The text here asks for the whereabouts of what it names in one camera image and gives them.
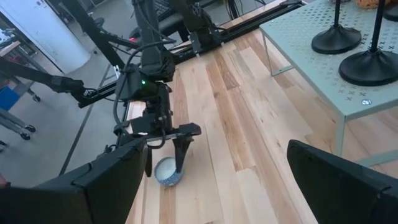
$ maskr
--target black cable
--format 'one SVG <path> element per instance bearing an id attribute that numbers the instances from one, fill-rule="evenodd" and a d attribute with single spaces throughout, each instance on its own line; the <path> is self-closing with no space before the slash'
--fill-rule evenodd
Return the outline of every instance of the black cable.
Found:
<path id="1" fill-rule="evenodd" d="M 166 37 L 159 30 L 157 30 L 154 26 L 152 26 L 152 24 L 149 22 L 148 18 L 146 18 L 146 16 L 144 15 L 144 12 L 142 11 L 141 6 L 139 4 L 138 4 L 138 10 L 139 10 L 139 13 L 141 13 L 141 15 L 143 16 L 145 22 L 147 23 L 147 25 L 149 26 L 149 28 L 152 31 L 154 31 L 155 33 L 159 34 L 164 39 L 172 41 L 172 44 L 177 42 L 177 40 L 171 39 L 170 37 Z"/>
<path id="2" fill-rule="evenodd" d="M 185 45 L 182 45 L 182 46 L 172 47 L 169 50 L 180 50 L 180 49 L 185 49 L 185 48 L 191 47 L 191 46 L 192 46 L 192 44 L 185 44 Z"/>
<path id="3" fill-rule="evenodd" d="M 120 49 L 120 48 L 117 47 L 117 46 L 113 46 L 113 45 L 112 45 L 112 47 L 114 47 L 115 49 L 120 50 L 121 52 L 123 52 L 123 53 L 125 53 L 125 54 L 127 54 L 127 55 L 131 55 L 129 52 L 127 52 L 127 51 L 125 51 L 125 50 L 122 50 L 122 49 Z"/>
<path id="4" fill-rule="evenodd" d="M 127 80 L 127 78 L 126 78 L 126 74 L 125 74 L 125 75 L 123 75 L 123 83 L 122 83 L 122 86 L 124 85 L 124 83 L 126 82 L 126 80 Z M 119 91 L 116 93 L 116 96 L 115 96 L 115 98 L 114 98 L 114 103 L 113 103 L 113 118 L 114 118 L 114 120 L 115 120 L 115 122 L 116 122 L 116 125 L 121 129 L 122 133 L 123 133 L 125 136 L 129 136 L 129 133 L 128 133 L 127 130 L 123 127 L 122 122 L 120 121 L 119 116 L 118 116 L 118 101 L 119 101 L 119 96 L 120 96 L 120 93 L 121 93 L 121 92 L 122 92 L 122 88 L 120 87 L 120 88 L 119 88 Z"/>
<path id="5" fill-rule="evenodd" d="M 124 71 L 124 72 L 127 71 L 128 65 L 130 64 L 132 58 L 133 58 L 136 54 L 138 54 L 138 52 L 140 52 L 141 50 L 144 50 L 144 49 L 146 49 L 146 48 L 148 48 L 148 47 L 153 47 L 153 46 L 156 46 L 156 45 L 165 45 L 165 44 L 172 44 L 172 41 L 159 41 L 159 42 L 154 42 L 154 43 L 146 44 L 146 45 L 143 45 L 143 46 L 137 48 L 137 49 L 130 55 L 130 57 L 127 59 L 126 66 L 124 66 L 123 71 Z"/>
<path id="6" fill-rule="evenodd" d="M 104 98 L 105 100 L 109 100 L 109 101 L 112 101 L 112 102 L 114 102 L 114 100 L 112 100 L 112 99 L 109 99 L 109 98 Z"/>

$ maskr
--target table leg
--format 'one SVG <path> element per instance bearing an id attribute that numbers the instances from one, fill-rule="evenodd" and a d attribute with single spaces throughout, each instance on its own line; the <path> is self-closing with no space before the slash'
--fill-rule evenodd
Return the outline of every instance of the table leg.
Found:
<path id="1" fill-rule="evenodd" d="M 346 116 L 340 116 L 336 123 L 336 138 L 335 138 L 335 150 L 334 155 L 343 155 L 343 143 L 344 143 L 344 132 L 346 127 Z"/>
<path id="2" fill-rule="evenodd" d="M 267 39 L 264 34 L 262 34 L 262 41 L 264 41 L 264 48 L 266 49 L 266 54 L 267 54 L 268 64 L 269 64 L 269 71 L 271 73 L 271 76 L 276 76 L 276 75 L 282 74 L 282 73 L 294 68 L 293 65 L 288 65 L 281 69 L 273 70 L 272 64 L 271 64 L 271 57 L 269 56 L 269 51 L 268 51 L 268 46 L 267 46 Z"/>
<path id="3" fill-rule="evenodd" d="M 393 150 L 389 152 L 379 153 L 364 159 L 360 159 L 356 161 L 356 163 L 362 166 L 371 167 L 378 164 L 394 161 L 397 159 L 398 159 L 398 150 Z"/>

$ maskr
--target caster wheel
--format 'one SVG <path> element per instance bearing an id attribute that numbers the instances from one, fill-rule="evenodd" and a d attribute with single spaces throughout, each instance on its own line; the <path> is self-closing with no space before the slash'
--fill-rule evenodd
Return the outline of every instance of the caster wheel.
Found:
<path id="1" fill-rule="evenodd" d="M 21 133 L 21 134 L 19 134 L 20 136 L 21 136 L 21 138 L 23 138 L 24 140 L 30 140 L 30 135 L 29 134 L 26 134 L 26 133 Z"/>
<path id="2" fill-rule="evenodd" d="M 36 101 L 36 102 L 42 101 L 42 99 L 40 99 L 40 97 L 38 97 L 38 96 L 34 96 L 34 97 L 33 97 L 33 100 Z"/>
<path id="3" fill-rule="evenodd" d="M 33 127 L 32 125 L 26 126 L 25 129 L 28 130 L 28 131 L 30 131 L 30 132 L 32 132 L 32 133 L 33 133 L 33 132 L 36 132 L 36 128 Z"/>

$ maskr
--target black stand base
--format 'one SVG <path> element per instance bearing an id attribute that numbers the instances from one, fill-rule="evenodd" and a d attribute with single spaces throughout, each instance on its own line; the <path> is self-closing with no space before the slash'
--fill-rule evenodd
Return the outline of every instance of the black stand base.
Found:
<path id="1" fill-rule="evenodd" d="M 378 50 L 360 52 L 342 61 L 341 77 L 359 86 L 379 86 L 398 80 L 398 54 Z"/>
<path id="2" fill-rule="evenodd" d="M 386 8 L 384 9 L 384 18 L 398 22 L 398 4 L 389 3 L 386 5 Z"/>
<path id="3" fill-rule="evenodd" d="M 320 54 L 341 54 L 354 49 L 361 43 L 361 39 L 361 33 L 356 29 L 332 26 L 316 35 L 311 47 Z"/>

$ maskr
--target black pole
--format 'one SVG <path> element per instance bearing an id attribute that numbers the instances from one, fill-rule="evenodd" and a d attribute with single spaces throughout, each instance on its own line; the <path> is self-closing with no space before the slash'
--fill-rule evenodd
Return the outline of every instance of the black pole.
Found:
<path id="1" fill-rule="evenodd" d="M 371 48 L 369 50 L 370 52 L 376 52 L 377 51 L 377 44 L 379 43 L 381 22 L 383 20 L 383 13 L 384 13 L 384 5 L 385 5 L 385 3 L 386 3 L 386 0 L 379 0 L 379 6 L 377 7 L 376 20 L 374 22 L 372 46 L 371 46 Z"/>
<path id="2" fill-rule="evenodd" d="M 340 2 L 341 0 L 336 0 L 336 9 L 335 9 L 335 23 L 334 27 L 338 27 L 338 18 L 340 17 Z"/>

